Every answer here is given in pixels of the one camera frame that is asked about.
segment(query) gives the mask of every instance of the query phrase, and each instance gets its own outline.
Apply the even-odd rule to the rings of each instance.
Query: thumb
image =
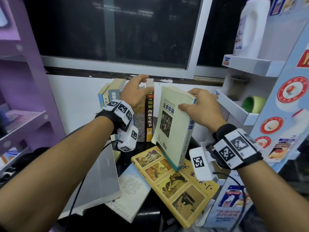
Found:
[[[147,94],[153,92],[153,90],[154,90],[153,87],[146,87],[145,89],[141,89],[141,91],[144,94],[144,96],[146,96]]]
[[[180,109],[180,111],[184,111],[184,112],[188,113],[191,106],[193,106],[193,104],[182,103],[182,104],[178,105],[178,108]]]

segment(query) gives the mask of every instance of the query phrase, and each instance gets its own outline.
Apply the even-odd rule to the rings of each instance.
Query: person's left hand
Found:
[[[147,78],[149,78],[148,75],[138,75],[129,80],[121,92],[119,100],[125,101],[132,108],[137,107],[141,103],[142,99],[154,90],[153,87],[147,87],[145,89],[139,88],[139,84],[141,82],[145,83]]]

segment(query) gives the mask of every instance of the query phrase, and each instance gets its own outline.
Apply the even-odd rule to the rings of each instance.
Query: forearm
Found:
[[[9,231],[48,231],[113,129],[100,116],[29,164],[0,190],[0,208],[6,209],[0,224]]]
[[[309,231],[309,202],[263,160],[237,171],[271,232]]]

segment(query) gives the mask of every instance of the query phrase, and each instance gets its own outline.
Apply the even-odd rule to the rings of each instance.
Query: hand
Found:
[[[154,90],[153,87],[148,87],[145,89],[139,88],[139,84],[141,82],[145,83],[147,78],[149,78],[148,75],[138,75],[133,77],[123,88],[119,99],[125,101],[132,108],[137,107],[141,103],[142,99]]]
[[[222,125],[227,124],[219,109],[216,96],[208,90],[194,88],[188,93],[196,95],[195,104],[180,104],[178,108],[186,112],[196,123],[208,128],[211,133],[216,132]]]

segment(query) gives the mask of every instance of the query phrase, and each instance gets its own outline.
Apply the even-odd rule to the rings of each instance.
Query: gray laptop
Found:
[[[66,204],[60,218],[67,217],[75,199],[78,187]],[[72,214],[120,197],[118,175],[112,145],[108,145],[88,172],[75,202]]]

